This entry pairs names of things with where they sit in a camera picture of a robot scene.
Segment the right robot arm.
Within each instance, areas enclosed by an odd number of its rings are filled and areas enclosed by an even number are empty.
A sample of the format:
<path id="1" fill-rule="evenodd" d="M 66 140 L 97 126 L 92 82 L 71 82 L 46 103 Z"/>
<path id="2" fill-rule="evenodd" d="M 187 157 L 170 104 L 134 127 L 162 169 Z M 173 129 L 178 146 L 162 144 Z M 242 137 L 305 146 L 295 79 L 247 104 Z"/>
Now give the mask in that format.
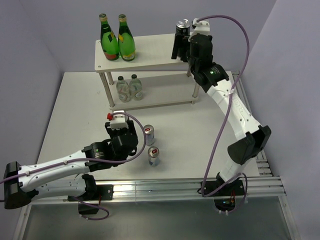
<path id="1" fill-rule="evenodd" d="M 269 126 L 262 126 L 247 109 L 227 72 L 213 61 L 212 50 L 210 35 L 176 34 L 171 57 L 188 63 L 195 82 L 224 113 L 223 123 L 232 127 L 236 142 L 227 148 L 229 159 L 218 173 L 220 180 L 216 183 L 217 191 L 227 195 L 234 188 L 233 178 L 243 171 L 247 161 L 265 148 L 272 131 Z"/>

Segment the black can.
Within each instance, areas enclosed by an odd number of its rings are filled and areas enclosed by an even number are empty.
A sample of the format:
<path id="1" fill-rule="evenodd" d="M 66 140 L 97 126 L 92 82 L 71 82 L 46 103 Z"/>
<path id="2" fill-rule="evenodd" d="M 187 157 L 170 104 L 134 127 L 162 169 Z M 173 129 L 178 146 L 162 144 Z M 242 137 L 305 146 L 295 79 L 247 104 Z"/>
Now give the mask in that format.
<path id="1" fill-rule="evenodd" d="M 177 36 L 189 36 L 191 24 L 188 19 L 179 20 L 176 23 L 175 34 Z"/>

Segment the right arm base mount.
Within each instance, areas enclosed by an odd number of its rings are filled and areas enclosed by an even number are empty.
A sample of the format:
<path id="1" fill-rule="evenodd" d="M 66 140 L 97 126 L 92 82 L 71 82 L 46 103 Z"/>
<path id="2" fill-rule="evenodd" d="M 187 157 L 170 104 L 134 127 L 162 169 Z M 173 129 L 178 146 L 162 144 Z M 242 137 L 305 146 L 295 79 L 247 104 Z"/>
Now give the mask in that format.
<path id="1" fill-rule="evenodd" d="M 247 197 L 248 187 L 244 185 L 241 179 L 236 179 L 231 183 L 227 183 L 221 189 L 223 183 L 220 180 L 207 181 L 205 183 L 203 194 L 209 195 L 214 192 L 211 197 L 214 198 L 214 206 L 219 213 L 229 214 L 243 204 Z"/>

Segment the clear bottle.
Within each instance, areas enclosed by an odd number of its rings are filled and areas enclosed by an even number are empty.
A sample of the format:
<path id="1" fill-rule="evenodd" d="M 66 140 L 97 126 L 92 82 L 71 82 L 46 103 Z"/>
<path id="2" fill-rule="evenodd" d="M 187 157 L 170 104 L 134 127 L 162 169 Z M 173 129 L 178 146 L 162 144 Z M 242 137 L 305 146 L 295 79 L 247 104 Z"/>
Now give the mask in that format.
<path id="1" fill-rule="evenodd" d="M 141 81 L 136 74 L 131 75 L 129 82 L 130 96 L 135 101 L 140 101 L 143 98 L 143 87 Z"/>
<path id="2" fill-rule="evenodd" d="M 125 81 L 123 76 L 119 76 L 117 78 L 116 90 L 121 102 L 126 103 L 130 101 L 131 96 L 129 84 Z"/>

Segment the silver can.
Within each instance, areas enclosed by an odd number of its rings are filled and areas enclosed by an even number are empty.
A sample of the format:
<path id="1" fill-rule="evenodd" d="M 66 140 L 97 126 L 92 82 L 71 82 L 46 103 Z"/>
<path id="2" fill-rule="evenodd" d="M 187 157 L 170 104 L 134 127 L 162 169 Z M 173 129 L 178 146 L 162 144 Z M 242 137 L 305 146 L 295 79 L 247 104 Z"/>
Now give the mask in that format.
<path id="1" fill-rule="evenodd" d="M 149 164 L 156 167 L 160 163 L 160 150 L 156 146 L 151 146 L 147 154 Z"/>
<path id="2" fill-rule="evenodd" d="M 146 145 L 151 146 L 155 142 L 155 129 L 152 125 L 147 124 L 144 126 L 144 132 L 146 135 Z"/>

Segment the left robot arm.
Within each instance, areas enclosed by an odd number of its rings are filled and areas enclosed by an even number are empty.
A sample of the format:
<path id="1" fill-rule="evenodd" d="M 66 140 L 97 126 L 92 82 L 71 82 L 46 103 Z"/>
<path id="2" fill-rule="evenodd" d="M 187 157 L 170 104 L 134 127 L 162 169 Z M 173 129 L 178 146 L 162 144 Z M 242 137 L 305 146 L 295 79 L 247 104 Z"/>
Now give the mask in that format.
<path id="1" fill-rule="evenodd" d="M 17 161 L 5 167 L 4 208 L 18 209 L 31 202 L 50 197 L 75 197 L 90 201 L 98 194 L 93 172 L 108 170 L 137 158 L 138 135 L 135 121 L 105 123 L 109 138 L 94 142 L 65 157 L 41 164 L 20 165 Z"/>

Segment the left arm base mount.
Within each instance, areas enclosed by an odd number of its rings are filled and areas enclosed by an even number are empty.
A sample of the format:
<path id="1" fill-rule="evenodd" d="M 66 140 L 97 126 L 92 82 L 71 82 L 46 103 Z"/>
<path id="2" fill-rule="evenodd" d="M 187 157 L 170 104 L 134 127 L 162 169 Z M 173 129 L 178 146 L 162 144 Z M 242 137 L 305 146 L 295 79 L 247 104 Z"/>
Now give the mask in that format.
<path id="1" fill-rule="evenodd" d="M 68 196 L 68 202 L 78 202 L 78 213 L 80 217 L 91 220 L 99 221 L 109 217 L 110 212 L 101 206 L 102 201 L 111 201 L 113 199 L 114 186 L 112 184 L 98 185 L 96 192 L 93 196 L 90 196 L 88 200 L 84 197 Z M 91 215 L 96 215 L 98 211 L 104 211 L 106 215 L 104 217 L 93 218 Z"/>

